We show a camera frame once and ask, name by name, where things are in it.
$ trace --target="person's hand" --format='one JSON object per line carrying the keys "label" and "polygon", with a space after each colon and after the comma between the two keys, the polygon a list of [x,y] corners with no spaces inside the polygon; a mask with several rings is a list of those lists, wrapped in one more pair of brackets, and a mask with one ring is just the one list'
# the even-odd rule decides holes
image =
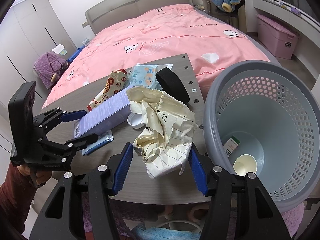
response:
{"label": "person's hand", "polygon": [[[21,173],[21,175],[27,177],[30,175],[30,168],[26,165],[20,165],[17,167],[18,171]],[[36,173],[36,182],[38,185],[47,182],[52,176],[52,171],[37,171]]]}

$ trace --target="gray laundry basket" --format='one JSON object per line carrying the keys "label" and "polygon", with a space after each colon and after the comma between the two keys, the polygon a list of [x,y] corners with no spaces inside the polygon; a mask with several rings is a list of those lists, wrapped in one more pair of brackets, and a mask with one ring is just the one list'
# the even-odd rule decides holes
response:
{"label": "gray laundry basket", "polygon": [[[224,70],[208,93],[203,129],[214,164],[235,174],[233,163],[250,154],[257,175],[280,212],[304,201],[320,177],[320,110],[310,90],[286,69],[243,61]],[[228,158],[223,144],[240,145]]]}

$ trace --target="gray headboard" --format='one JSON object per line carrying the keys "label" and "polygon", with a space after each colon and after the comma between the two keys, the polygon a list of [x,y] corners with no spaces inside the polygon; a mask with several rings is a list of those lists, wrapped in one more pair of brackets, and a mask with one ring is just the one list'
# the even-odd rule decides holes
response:
{"label": "gray headboard", "polygon": [[173,4],[193,3],[192,0],[104,0],[87,10],[85,17],[94,34],[97,34],[118,22]]}

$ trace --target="white cable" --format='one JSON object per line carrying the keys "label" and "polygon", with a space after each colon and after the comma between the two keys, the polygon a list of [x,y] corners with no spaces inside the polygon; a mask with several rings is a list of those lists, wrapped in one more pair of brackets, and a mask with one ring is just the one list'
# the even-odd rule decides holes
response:
{"label": "white cable", "polygon": [[169,224],[169,223],[186,223],[186,224],[190,224],[190,225],[194,226],[195,228],[197,228],[199,230],[199,232],[202,231],[202,228],[199,225],[197,225],[194,222],[190,222],[188,220],[169,220],[169,221],[166,221],[166,222],[163,222],[163,223],[157,225],[156,228],[160,228],[160,227],[162,227],[166,224]]}

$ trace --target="wooden table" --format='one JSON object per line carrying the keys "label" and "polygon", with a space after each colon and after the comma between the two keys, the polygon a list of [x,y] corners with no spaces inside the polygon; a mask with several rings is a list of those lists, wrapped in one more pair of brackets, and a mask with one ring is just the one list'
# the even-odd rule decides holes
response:
{"label": "wooden table", "polygon": [[[196,123],[199,126],[202,125],[204,100],[188,55],[164,58],[148,64],[173,64],[172,71],[181,79],[190,96],[188,107],[195,113]],[[41,113],[57,107],[68,112],[86,109],[92,98],[105,86],[106,81],[104,77],[81,87],[45,107]],[[77,152],[71,164],[71,171],[75,175],[84,174],[107,163],[110,156],[121,153],[125,142],[133,143],[143,129],[135,130],[127,122],[123,122],[112,129],[114,137],[112,143],[89,156],[82,156],[81,152]],[[59,124],[47,136],[51,141],[64,144],[67,140],[73,139],[73,133],[74,122],[69,122]],[[201,154],[206,153],[203,130],[195,130],[193,142]],[[60,179],[63,173],[55,172],[53,177]],[[179,171],[173,171],[158,179],[150,179],[142,157],[134,153],[124,187],[115,199],[148,204],[186,204],[210,201],[210,198],[204,197],[198,191],[188,163],[184,173],[181,176],[178,173]]]}

